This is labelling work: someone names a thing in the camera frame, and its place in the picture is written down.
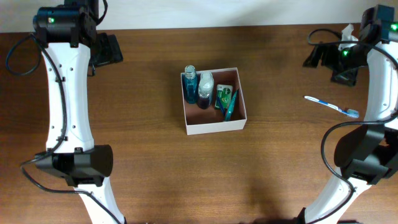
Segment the blue disposable razor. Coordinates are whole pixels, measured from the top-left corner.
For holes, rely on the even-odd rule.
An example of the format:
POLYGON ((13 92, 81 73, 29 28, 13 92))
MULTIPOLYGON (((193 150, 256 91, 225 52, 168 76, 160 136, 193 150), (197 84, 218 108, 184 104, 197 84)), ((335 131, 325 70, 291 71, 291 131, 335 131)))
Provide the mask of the blue disposable razor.
POLYGON ((220 108, 220 110, 222 112, 222 115, 224 116, 226 111, 225 111, 225 108, 224 108, 224 106, 222 104, 222 100, 220 99, 220 97, 216 98, 216 102, 218 103, 218 106, 219 106, 219 108, 220 108))

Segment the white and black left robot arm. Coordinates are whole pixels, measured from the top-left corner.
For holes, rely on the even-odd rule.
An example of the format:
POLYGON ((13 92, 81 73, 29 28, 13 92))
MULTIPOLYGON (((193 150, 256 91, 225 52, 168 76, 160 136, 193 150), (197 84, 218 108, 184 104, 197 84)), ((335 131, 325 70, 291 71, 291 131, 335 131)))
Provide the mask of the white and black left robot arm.
POLYGON ((35 38, 47 69, 50 124, 46 150, 36 168, 64 179, 80 195, 93 223, 125 223, 110 183, 111 146, 96 145, 88 117, 88 69, 120 62, 113 35, 99 34, 98 1, 65 1, 41 7, 34 16, 35 38))

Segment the clear purple soap bottle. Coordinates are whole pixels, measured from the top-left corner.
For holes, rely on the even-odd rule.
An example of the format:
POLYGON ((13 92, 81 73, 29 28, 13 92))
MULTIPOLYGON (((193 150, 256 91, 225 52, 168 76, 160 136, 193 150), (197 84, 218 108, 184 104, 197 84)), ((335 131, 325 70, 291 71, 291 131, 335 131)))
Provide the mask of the clear purple soap bottle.
POLYGON ((212 102, 214 88, 214 79, 211 72, 203 72, 200 75, 200 82, 198 85, 198 101, 199 108, 205 110, 212 102))

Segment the blue and white toothbrush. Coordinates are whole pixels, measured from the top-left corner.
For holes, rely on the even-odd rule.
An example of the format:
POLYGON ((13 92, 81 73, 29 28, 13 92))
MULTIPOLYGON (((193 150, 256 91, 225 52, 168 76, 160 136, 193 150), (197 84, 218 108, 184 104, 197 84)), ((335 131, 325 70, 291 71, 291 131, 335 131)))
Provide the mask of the blue and white toothbrush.
POLYGON ((327 103, 325 101, 319 100, 318 98, 315 98, 315 97, 312 97, 312 96, 305 95, 304 98, 306 100, 309 100, 309 101, 316 102, 318 104, 327 106, 327 107, 329 107, 329 108, 331 108, 333 110, 336 110, 339 113, 342 113, 342 114, 344 114, 344 115, 346 115, 346 116, 348 116, 350 118, 359 118, 359 112, 356 111, 356 110, 352 110, 352 109, 343 110, 343 109, 339 108, 336 105, 333 105, 331 103, 327 103))

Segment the green toothpaste tube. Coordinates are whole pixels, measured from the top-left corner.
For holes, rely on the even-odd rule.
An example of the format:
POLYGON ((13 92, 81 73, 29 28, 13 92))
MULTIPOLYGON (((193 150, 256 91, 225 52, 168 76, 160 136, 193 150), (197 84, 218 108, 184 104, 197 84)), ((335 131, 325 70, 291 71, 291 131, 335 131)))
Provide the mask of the green toothpaste tube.
POLYGON ((232 117, 232 114, 233 114, 233 111, 234 111, 235 102, 236 102, 236 99, 237 99, 238 95, 239 95, 239 90, 236 90, 234 95, 232 96, 231 102, 230 102, 230 104, 228 106, 228 109, 227 109, 227 111, 225 113, 224 121, 230 121, 231 120, 231 117, 232 117))

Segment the green soap bar box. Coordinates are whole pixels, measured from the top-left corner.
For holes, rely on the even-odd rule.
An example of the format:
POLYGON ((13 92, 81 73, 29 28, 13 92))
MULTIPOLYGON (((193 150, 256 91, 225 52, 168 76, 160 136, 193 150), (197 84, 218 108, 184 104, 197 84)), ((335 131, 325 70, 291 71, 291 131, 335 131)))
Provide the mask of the green soap bar box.
POLYGON ((227 109, 229 104, 231 103, 232 93, 233 93, 232 85, 218 84, 216 86, 216 98, 219 98, 221 100, 221 103, 218 103, 218 101, 216 100, 215 108, 220 110, 221 109, 220 105, 222 105, 224 109, 227 109))

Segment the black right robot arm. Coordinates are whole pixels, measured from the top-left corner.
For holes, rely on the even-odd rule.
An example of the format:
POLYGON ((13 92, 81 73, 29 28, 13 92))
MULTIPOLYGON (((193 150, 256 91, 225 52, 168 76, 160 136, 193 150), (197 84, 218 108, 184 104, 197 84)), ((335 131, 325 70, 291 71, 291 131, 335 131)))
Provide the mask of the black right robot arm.
POLYGON ((361 67, 369 69, 367 110, 362 121, 332 126, 321 141, 321 157, 332 177, 296 223, 339 223, 348 207, 381 179, 397 172, 397 22, 394 8, 378 4, 364 11, 359 36, 348 25, 336 42, 309 42, 304 67, 332 70, 331 80, 353 86, 361 67))

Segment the blue mouthwash bottle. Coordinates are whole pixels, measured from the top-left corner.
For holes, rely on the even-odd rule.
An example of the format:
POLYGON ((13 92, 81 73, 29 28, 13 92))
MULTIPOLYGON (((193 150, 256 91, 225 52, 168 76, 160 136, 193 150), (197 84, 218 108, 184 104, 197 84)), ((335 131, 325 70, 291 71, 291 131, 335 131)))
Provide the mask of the blue mouthwash bottle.
POLYGON ((185 98, 189 104, 197 102, 198 77, 193 65, 187 65, 184 73, 185 98))

